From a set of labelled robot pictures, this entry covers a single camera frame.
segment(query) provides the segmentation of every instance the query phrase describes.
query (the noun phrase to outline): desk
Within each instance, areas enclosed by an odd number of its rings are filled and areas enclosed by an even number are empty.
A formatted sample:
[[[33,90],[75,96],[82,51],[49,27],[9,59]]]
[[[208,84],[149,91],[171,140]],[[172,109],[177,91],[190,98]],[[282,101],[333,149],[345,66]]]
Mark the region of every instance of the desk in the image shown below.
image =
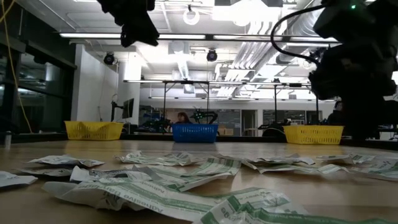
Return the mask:
[[[99,166],[99,169],[118,169],[125,164],[120,164],[113,159],[113,156],[125,155],[133,150],[141,150],[143,153],[153,156],[184,151],[196,156],[222,153],[248,158],[288,156],[293,153],[315,158],[319,155],[338,155],[351,152],[398,157],[398,153],[393,151],[346,146],[243,142],[177,144],[171,141],[59,141],[13,144],[9,152],[0,148],[0,170],[15,173],[13,169],[23,167],[23,162],[48,155],[62,154],[106,162],[103,166]],[[188,223],[149,210],[114,212],[64,202],[41,190],[43,183],[49,180],[54,179],[44,178],[28,187],[0,191],[1,223]],[[303,205],[312,215],[355,221],[377,217],[390,222],[398,222],[398,183],[365,179],[343,171],[330,175],[288,172],[260,174],[256,170],[242,166],[235,177],[216,180],[192,189],[190,192],[200,195],[216,195],[248,187],[263,187],[283,192],[294,202]]]

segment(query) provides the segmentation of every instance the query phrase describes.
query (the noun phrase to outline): blue basket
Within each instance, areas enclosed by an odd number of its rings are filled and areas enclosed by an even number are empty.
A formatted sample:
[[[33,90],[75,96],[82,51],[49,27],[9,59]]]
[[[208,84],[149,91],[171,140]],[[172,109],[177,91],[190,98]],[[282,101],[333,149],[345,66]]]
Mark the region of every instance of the blue basket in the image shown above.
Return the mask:
[[[214,143],[218,124],[173,124],[172,128],[175,142]]]

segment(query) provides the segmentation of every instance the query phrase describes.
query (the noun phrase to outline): doorway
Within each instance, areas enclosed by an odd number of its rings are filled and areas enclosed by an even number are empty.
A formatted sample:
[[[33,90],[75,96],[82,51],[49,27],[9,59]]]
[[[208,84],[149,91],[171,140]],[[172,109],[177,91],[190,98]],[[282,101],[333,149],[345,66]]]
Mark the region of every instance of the doorway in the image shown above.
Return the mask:
[[[242,110],[241,136],[257,137],[257,110]]]

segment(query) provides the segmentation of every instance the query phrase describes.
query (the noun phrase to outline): computer monitor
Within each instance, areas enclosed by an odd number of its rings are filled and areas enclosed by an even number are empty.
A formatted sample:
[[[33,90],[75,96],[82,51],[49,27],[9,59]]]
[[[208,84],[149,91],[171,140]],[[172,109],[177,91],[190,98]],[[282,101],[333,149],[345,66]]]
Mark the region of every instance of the computer monitor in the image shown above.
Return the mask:
[[[134,99],[127,100],[123,103],[123,119],[132,117],[132,109],[134,106]]]

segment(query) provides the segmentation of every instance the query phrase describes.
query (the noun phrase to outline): plastic basket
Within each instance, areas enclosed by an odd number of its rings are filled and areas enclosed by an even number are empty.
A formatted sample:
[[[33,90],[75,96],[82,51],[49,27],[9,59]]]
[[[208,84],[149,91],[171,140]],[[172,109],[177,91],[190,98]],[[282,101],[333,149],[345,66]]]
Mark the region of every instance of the plastic basket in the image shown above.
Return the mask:
[[[217,138],[218,124],[173,124],[175,142],[213,143]]]
[[[343,126],[284,126],[288,143],[294,144],[340,144]]]
[[[123,124],[114,122],[65,121],[69,140],[118,140]]]

